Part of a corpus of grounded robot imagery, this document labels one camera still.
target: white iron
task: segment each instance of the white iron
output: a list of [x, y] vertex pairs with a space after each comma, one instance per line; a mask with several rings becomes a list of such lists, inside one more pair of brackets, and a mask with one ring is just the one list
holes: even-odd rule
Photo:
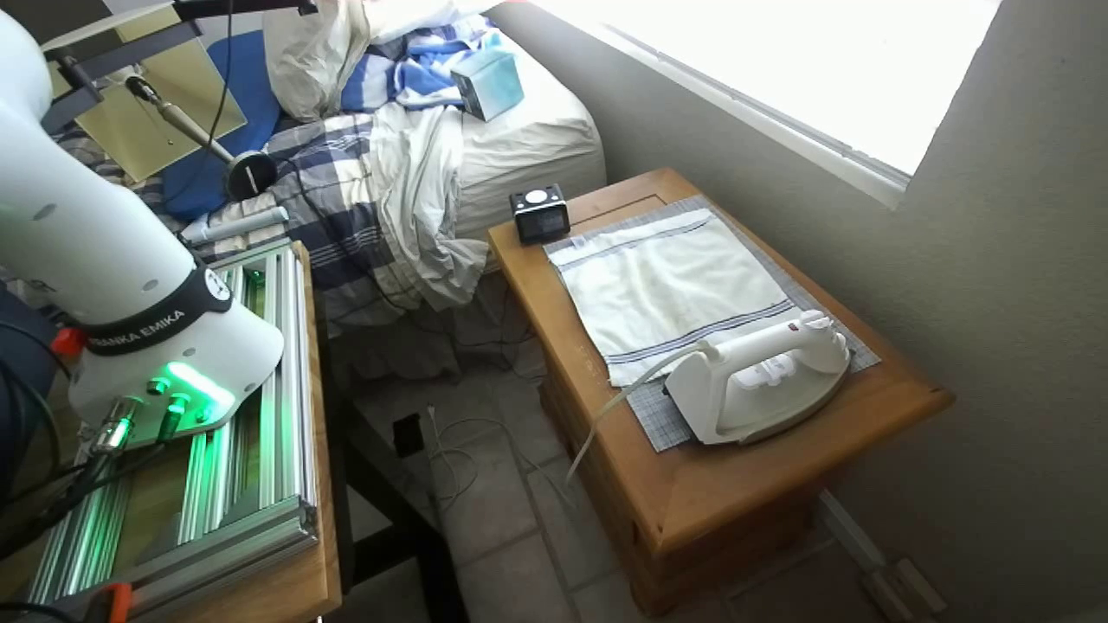
[[699, 445], [751, 445], [772, 438], [831, 399], [853, 366], [853, 351], [821, 311], [757, 333], [703, 343], [665, 382]]

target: small black device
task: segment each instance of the small black device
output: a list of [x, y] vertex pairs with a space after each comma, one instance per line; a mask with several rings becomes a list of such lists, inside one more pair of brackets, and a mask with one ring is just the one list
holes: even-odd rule
[[559, 184], [510, 198], [522, 246], [553, 243], [569, 236], [569, 207]]

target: white wall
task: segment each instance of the white wall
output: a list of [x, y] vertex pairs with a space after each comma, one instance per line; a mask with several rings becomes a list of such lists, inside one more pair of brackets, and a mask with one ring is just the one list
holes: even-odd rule
[[951, 621], [1108, 603], [1108, 3], [1003, 0], [899, 213], [529, 3], [496, 21], [613, 178], [682, 170], [956, 392], [833, 484]]

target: metal rack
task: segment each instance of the metal rack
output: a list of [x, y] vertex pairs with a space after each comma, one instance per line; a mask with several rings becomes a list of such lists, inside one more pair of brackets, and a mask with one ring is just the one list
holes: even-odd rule
[[313, 309], [306, 268], [290, 243], [261, 246], [214, 264], [235, 297], [283, 333], [274, 377], [223, 429], [187, 440], [180, 506], [166, 545], [122, 561], [135, 478], [85, 497], [53, 533], [32, 585], [32, 603], [67, 603], [122, 580], [149, 615], [178, 598], [255, 565], [282, 565], [313, 546], [319, 478], [313, 432], [322, 411], [313, 399]]

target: window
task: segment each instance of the window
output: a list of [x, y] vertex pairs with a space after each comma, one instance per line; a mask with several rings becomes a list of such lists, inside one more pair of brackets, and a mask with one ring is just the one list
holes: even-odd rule
[[645, 52], [899, 189], [999, 0], [602, 0]]

